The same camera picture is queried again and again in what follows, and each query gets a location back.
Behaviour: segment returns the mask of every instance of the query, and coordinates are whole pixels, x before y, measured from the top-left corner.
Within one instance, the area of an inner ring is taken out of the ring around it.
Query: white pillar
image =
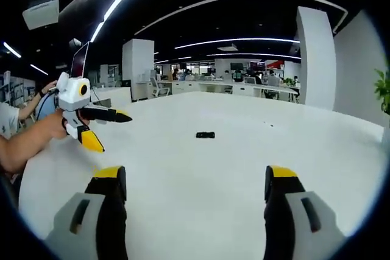
[[[171,65],[170,64],[163,64],[163,74],[167,76],[171,72]]]
[[[122,80],[131,80],[132,99],[147,98],[146,85],[154,69],[154,41],[132,39],[122,47]]]
[[[108,86],[108,64],[100,65],[99,83],[104,83],[104,86]]]
[[[300,103],[333,110],[336,93],[336,53],[326,12],[298,7],[302,69]]]

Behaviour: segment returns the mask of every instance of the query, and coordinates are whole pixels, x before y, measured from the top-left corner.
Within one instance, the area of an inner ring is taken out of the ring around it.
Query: white wall
[[[298,7],[302,69],[300,102],[332,111],[336,95],[336,52],[326,12]]]
[[[337,58],[334,111],[387,126],[389,118],[380,110],[374,83],[374,68],[386,70],[385,50],[369,17],[360,12],[335,36]]]
[[[100,65],[99,83],[104,83],[105,86],[107,86],[107,84],[108,84],[108,64]]]
[[[300,78],[300,63],[285,61],[285,79],[294,79],[294,76]]]
[[[216,59],[215,62],[215,71],[216,71],[216,76],[220,77],[225,74],[225,70],[230,70],[230,64],[231,63],[242,63],[244,67],[248,66],[249,67],[249,62],[254,61],[254,62],[260,62],[260,59]]]
[[[166,76],[171,71],[171,65],[170,64],[163,64],[163,74]]]
[[[132,39],[122,47],[122,79],[140,81],[142,74],[154,69],[154,41]]]

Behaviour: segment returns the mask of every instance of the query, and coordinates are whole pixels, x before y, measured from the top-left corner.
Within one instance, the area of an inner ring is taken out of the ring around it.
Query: office
[[[263,257],[269,165],[296,172],[346,237],[371,210],[387,166],[389,116],[374,86],[385,49],[363,2],[51,0],[57,19],[42,26],[28,13],[20,18],[31,7],[5,1],[14,9],[2,72],[36,82],[38,93],[38,83],[71,72],[87,44],[91,101],[132,118],[90,122],[103,153],[69,134],[27,162],[19,210],[38,238],[96,170],[118,164],[127,174],[129,258]],[[4,84],[4,101],[34,96],[24,83],[16,91]]]

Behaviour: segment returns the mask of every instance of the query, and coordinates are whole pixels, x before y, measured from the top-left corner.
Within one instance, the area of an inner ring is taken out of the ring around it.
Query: black cable
[[[39,109],[39,111],[38,111],[37,117],[36,117],[37,120],[39,119],[39,115],[40,115],[40,113],[41,113],[41,110],[42,110],[42,108],[43,108],[44,103],[46,102],[46,100],[48,99],[49,96],[51,96],[51,95],[53,95],[53,94],[55,94],[55,93],[56,93],[56,91],[52,91],[51,93],[49,93],[49,94],[44,98],[44,100],[42,101],[41,107],[40,107],[40,109]]]
[[[93,93],[95,94],[95,97],[97,98],[97,100],[99,101],[99,105],[100,106],[103,106],[102,105],[102,102],[100,101],[100,99],[99,99],[99,97],[98,97],[98,95],[95,93],[95,89],[91,86],[91,90],[93,91]]]

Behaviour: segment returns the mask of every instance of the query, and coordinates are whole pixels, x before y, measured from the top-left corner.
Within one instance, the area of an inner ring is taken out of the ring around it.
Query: window
[[[173,70],[175,70],[175,69],[178,69],[178,70],[180,70],[180,65],[179,64],[172,64],[171,65],[171,72],[173,73]]]
[[[156,70],[157,74],[163,74],[163,66],[162,65],[155,65],[154,70]]]
[[[200,65],[199,66],[199,74],[205,74],[207,73],[208,66],[207,65]]]

